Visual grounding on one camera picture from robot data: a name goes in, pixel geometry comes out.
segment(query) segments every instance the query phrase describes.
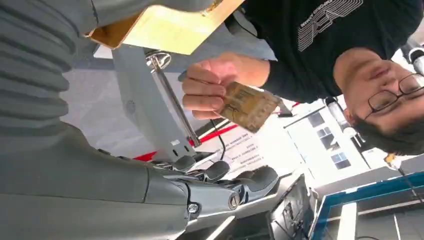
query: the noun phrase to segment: metal rod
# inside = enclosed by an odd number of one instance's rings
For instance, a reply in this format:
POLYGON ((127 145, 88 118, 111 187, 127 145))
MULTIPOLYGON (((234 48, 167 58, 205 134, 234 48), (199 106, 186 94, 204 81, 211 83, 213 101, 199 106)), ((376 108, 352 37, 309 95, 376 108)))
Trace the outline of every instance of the metal rod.
POLYGON ((183 108, 181 107, 180 103, 178 102, 177 97, 175 96, 174 91, 172 90, 172 87, 170 85, 170 82, 168 81, 167 77, 165 76, 165 73, 162 71, 161 66, 159 65, 159 61, 156 58, 156 56, 152 56, 151 63, 153 64, 154 71, 157 74, 157 77, 160 80, 160 83, 162 84, 163 88, 165 89, 166 94, 168 95, 176 114, 178 115, 179 120, 181 121, 185 132, 188 134, 190 139, 194 143, 194 147, 199 147, 202 143, 200 142, 200 139, 196 135, 195 131, 193 130, 192 126, 190 125, 189 120, 186 118, 186 115, 184 114, 183 108))
POLYGON ((402 240, 401 233, 399 231, 398 218, 396 217, 396 214, 393 214, 393 218, 394 218, 394 226, 396 227, 397 240, 402 240))

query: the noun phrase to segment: black hair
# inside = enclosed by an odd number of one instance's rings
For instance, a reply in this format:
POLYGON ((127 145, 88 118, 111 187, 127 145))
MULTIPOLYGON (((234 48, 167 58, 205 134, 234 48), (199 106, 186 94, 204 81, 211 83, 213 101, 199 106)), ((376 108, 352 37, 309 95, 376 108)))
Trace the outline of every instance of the black hair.
POLYGON ((355 116, 353 128, 365 141, 386 153, 399 156, 424 154, 424 118, 410 122, 391 134, 383 134, 378 126, 355 116))

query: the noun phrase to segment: white graphic print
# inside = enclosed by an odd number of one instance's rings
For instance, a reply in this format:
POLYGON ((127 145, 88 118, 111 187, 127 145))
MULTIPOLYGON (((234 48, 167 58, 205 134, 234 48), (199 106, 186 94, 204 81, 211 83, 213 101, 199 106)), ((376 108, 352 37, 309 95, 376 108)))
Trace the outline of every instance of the white graphic print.
POLYGON ((300 52, 308 48, 314 38, 333 24, 333 20, 351 14, 364 3, 364 0, 327 0, 318 6, 304 21, 297 34, 297 47, 300 52))

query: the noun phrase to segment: black t-shirt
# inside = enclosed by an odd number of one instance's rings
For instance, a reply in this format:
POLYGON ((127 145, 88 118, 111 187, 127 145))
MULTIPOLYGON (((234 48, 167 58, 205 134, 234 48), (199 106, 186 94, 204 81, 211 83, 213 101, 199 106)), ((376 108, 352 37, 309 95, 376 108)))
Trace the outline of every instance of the black t-shirt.
POLYGON ((247 0, 244 9, 278 59, 263 88, 297 102, 341 95, 338 56, 362 47, 391 59, 423 18, 423 0, 247 0))

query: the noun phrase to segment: hand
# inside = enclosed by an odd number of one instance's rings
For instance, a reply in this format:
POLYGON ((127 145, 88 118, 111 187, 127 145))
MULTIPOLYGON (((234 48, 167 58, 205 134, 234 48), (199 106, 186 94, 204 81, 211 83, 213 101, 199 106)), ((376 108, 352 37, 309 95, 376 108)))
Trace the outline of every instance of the hand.
POLYGON ((188 68, 182 82, 185 93, 182 104, 192 111, 195 118, 220 118, 216 111, 224 106, 226 86, 238 79, 237 64, 235 54, 224 53, 218 58, 195 63, 188 68))

